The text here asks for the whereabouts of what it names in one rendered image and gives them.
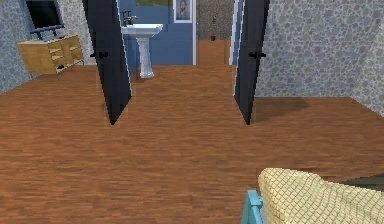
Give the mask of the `yellow checked pillow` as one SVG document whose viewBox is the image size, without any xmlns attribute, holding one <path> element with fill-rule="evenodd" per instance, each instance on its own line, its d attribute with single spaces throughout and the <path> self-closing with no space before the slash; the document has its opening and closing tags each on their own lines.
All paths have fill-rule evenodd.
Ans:
<svg viewBox="0 0 384 224">
<path fill-rule="evenodd" d="M 258 176 L 268 224 L 384 224 L 384 193 L 329 182 L 304 171 Z"/>
</svg>

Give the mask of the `black room door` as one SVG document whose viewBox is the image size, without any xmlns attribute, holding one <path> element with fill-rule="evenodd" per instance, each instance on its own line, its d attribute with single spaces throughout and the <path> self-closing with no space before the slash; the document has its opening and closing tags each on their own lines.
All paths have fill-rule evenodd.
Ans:
<svg viewBox="0 0 384 224">
<path fill-rule="evenodd" d="M 93 52 L 108 52 L 108 57 L 95 60 L 109 121 L 114 125 L 132 97 L 117 1 L 82 0 L 82 3 Z"/>
<path fill-rule="evenodd" d="M 250 124 L 260 61 L 249 52 L 263 52 L 270 0 L 244 0 L 236 68 L 234 99 L 247 125 Z"/>
</svg>

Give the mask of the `small potted house plant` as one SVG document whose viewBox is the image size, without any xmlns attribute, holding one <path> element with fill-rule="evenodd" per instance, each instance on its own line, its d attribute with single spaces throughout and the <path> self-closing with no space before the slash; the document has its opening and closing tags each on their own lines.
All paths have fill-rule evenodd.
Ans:
<svg viewBox="0 0 384 224">
<path fill-rule="evenodd" d="M 215 35 L 215 30 L 216 30 L 216 21 L 217 21 L 217 13 L 213 14 L 211 16 L 211 35 L 210 35 L 210 39 L 211 41 L 215 41 L 216 40 L 216 35 Z"/>
</svg>

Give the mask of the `framed portrait picture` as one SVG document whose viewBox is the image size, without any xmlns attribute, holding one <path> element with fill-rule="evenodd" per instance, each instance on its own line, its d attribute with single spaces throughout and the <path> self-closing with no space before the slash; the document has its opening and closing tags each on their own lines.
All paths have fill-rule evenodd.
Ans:
<svg viewBox="0 0 384 224">
<path fill-rule="evenodd" d="M 175 23 L 191 23 L 192 0 L 173 0 L 173 17 Z"/>
</svg>

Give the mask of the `grey sink faucet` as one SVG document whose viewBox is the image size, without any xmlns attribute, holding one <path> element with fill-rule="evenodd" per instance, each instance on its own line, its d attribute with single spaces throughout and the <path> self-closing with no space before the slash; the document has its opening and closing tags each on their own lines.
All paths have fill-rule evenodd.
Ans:
<svg viewBox="0 0 384 224">
<path fill-rule="evenodd" d="M 132 25 L 133 20 L 136 19 L 136 16 L 131 15 L 130 10 L 121 11 L 121 15 L 122 15 L 122 25 L 123 26 Z"/>
</svg>

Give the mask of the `green framed picture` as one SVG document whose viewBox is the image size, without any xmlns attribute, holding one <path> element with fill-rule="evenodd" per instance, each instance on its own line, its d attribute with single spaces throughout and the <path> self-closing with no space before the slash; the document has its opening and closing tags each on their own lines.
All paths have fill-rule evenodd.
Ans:
<svg viewBox="0 0 384 224">
<path fill-rule="evenodd" d="M 172 6 L 173 0 L 135 0 L 136 6 Z"/>
</svg>

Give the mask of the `wooden tv stand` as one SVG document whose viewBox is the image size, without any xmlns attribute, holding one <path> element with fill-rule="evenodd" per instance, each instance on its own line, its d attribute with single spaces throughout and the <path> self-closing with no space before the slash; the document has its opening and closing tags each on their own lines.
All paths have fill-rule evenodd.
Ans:
<svg viewBox="0 0 384 224">
<path fill-rule="evenodd" d="M 30 75 L 58 75 L 82 62 L 84 56 L 77 35 L 69 35 L 47 42 L 24 41 L 17 44 L 24 67 Z"/>
</svg>

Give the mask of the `black television set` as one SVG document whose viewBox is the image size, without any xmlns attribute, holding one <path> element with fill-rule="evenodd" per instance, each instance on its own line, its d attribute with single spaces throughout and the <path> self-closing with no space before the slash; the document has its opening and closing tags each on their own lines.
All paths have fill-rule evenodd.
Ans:
<svg viewBox="0 0 384 224">
<path fill-rule="evenodd" d="M 31 34 L 36 34 L 39 40 L 44 40 L 42 33 L 51 31 L 57 36 L 57 29 L 64 28 L 57 0 L 25 0 L 31 19 Z"/>
</svg>

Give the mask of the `dark grey bed cover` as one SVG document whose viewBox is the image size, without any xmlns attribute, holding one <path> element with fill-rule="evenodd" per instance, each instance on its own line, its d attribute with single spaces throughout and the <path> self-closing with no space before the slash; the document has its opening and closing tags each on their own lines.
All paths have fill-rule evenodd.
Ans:
<svg viewBox="0 0 384 224">
<path fill-rule="evenodd" d="M 343 184 L 384 192 L 384 174 L 354 178 L 343 181 Z"/>
</svg>

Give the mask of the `white pedestal sink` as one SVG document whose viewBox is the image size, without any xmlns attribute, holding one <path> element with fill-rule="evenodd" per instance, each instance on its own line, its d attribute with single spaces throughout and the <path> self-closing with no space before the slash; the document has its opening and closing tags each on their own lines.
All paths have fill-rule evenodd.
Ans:
<svg viewBox="0 0 384 224">
<path fill-rule="evenodd" d="M 150 39 L 162 31 L 162 24 L 133 24 L 122 27 L 122 33 L 136 39 L 140 56 L 140 77 L 153 78 L 150 59 Z"/>
</svg>

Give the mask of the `teal bed frame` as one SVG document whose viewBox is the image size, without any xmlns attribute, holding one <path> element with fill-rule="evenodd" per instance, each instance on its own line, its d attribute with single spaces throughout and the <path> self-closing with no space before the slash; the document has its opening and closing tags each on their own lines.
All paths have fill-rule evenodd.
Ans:
<svg viewBox="0 0 384 224">
<path fill-rule="evenodd" d="M 261 208 L 263 199 L 256 190 L 248 190 L 245 195 L 240 224 L 263 224 Z"/>
</svg>

